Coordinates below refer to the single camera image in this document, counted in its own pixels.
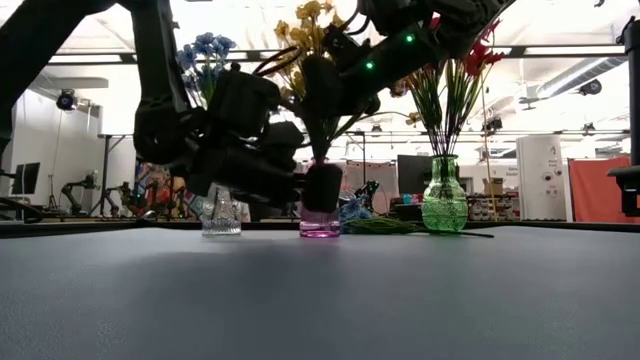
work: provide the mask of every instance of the glass vase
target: glass vase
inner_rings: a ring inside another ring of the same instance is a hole
[[[202,236],[239,235],[242,229],[240,204],[231,198],[231,192],[222,186],[213,185],[209,196],[203,199]]]
[[[460,231],[467,223],[467,196],[456,179],[456,158],[433,157],[431,182],[422,203],[422,221],[430,230]]]
[[[305,209],[300,211],[300,236],[305,238],[338,238],[340,237],[340,210],[332,213],[314,212]]]

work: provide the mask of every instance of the pink glass vase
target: pink glass vase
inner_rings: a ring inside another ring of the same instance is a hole
[[[339,209],[327,214],[309,211],[303,206],[300,212],[300,236],[305,238],[340,237]]]

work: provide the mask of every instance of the orange partition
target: orange partition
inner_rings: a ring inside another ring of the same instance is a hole
[[[630,166],[628,157],[608,160],[571,160],[571,198],[576,222],[640,223],[640,218],[626,217],[620,207],[620,189],[611,169]]]

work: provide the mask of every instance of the table surface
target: table surface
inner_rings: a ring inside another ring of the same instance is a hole
[[[638,234],[0,240],[0,359],[637,359]]]

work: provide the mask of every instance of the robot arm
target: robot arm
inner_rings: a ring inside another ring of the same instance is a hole
[[[358,0],[358,11],[387,38],[375,47],[360,46],[345,29],[327,29],[325,45],[338,66],[322,61],[303,66],[305,78],[315,79],[307,83],[306,113],[365,111],[363,104],[375,94],[421,66],[464,54],[514,1]],[[0,28],[0,114],[10,112],[85,16],[116,3],[133,19],[142,90],[134,144],[144,161],[167,165],[198,195],[216,182],[243,201],[281,206],[297,201],[296,189],[304,189],[307,208],[332,210],[341,173],[328,167],[306,176],[293,173],[293,154],[303,137],[292,124],[268,125],[270,111],[280,102],[274,83],[228,71],[219,78],[209,108],[191,108],[176,60],[169,0],[24,0]],[[428,28],[433,12],[441,15],[435,31]],[[1,151],[11,131],[10,119],[0,119]],[[261,142],[243,140],[252,137]]]

